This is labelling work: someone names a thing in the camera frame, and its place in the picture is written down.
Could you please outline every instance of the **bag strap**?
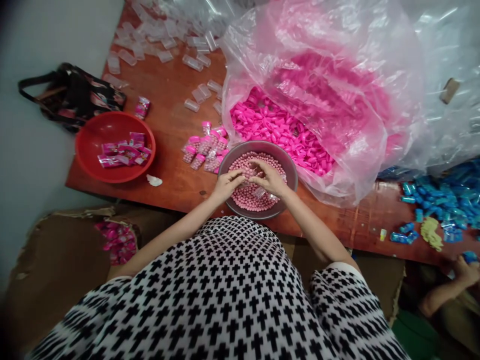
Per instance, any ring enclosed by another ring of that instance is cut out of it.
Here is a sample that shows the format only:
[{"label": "bag strap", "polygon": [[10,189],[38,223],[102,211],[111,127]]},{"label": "bag strap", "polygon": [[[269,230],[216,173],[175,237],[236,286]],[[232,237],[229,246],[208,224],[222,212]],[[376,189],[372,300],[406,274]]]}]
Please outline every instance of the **bag strap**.
[{"label": "bag strap", "polygon": [[29,88],[34,85],[40,85],[45,83],[50,83],[58,76],[57,71],[49,72],[48,74],[36,77],[29,77],[18,82],[18,92],[22,95],[25,99],[30,100],[33,103],[38,104],[39,101],[33,97],[32,95],[25,92],[25,88]]}]

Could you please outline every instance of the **floral pattern bag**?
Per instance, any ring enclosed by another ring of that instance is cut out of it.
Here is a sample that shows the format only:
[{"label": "floral pattern bag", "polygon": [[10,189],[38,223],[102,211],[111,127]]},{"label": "floral pattern bag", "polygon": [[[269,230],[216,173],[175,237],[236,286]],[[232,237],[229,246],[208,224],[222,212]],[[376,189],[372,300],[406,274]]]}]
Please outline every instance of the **floral pattern bag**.
[{"label": "floral pattern bag", "polygon": [[[39,96],[31,96],[25,88],[46,84]],[[67,62],[56,71],[18,82],[20,94],[40,106],[49,120],[76,134],[87,121],[108,111],[122,111],[127,96],[109,82],[101,80]]]}]

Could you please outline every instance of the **cross pattern fabric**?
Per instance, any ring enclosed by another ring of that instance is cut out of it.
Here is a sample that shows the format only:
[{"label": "cross pattern fabric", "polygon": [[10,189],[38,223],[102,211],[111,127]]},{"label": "cross pattern fabric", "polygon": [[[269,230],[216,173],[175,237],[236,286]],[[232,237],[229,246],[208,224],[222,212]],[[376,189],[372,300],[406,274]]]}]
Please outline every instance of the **cross pattern fabric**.
[{"label": "cross pattern fabric", "polygon": [[272,231],[216,218],[133,279],[89,292],[29,357],[408,358],[355,272],[316,271],[309,295]]}]

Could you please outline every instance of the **metal bowl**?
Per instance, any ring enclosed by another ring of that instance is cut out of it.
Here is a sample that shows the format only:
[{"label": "metal bowl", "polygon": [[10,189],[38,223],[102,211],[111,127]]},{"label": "metal bowl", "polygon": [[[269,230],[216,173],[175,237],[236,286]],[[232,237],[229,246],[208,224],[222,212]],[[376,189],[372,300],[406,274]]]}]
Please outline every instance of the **metal bowl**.
[{"label": "metal bowl", "polygon": [[[218,169],[218,176],[228,173],[232,163],[248,152],[266,153],[273,156],[285,170],[286,183],[290,189],[297,191],[299,184],[299,177],[297,168],[290,156],[281,147],[267,141],[247,141],[234,147],[223,159],[220,168]],[[226,204],[236,214],[252,219],[252,220],[266,220],[276,217],[285,210],[283,201],[277,202],[273,207],[265,211],[248,211],[240,208],[234,200],[230,197]]]}]

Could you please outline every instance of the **red bowl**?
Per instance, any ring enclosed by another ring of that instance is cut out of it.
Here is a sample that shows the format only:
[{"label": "red bowl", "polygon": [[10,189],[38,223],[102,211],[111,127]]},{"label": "red bowl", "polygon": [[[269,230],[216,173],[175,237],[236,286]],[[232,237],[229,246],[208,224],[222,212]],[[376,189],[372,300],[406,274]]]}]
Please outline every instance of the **red bowl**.
[{"label": "red bowl", "polygon": [[[152,155],[145,165],[103,168],[98,155],[102,144],[130,139],[130,132],[144,133],[146,147]],[[81,168],[92,178],[105,183],[126,183],[145,173],[154,161],[155,138],[149,126],[139,118],[122,111],[104,112],[87,121],[78,132],[75,141],[76,158]]]}]

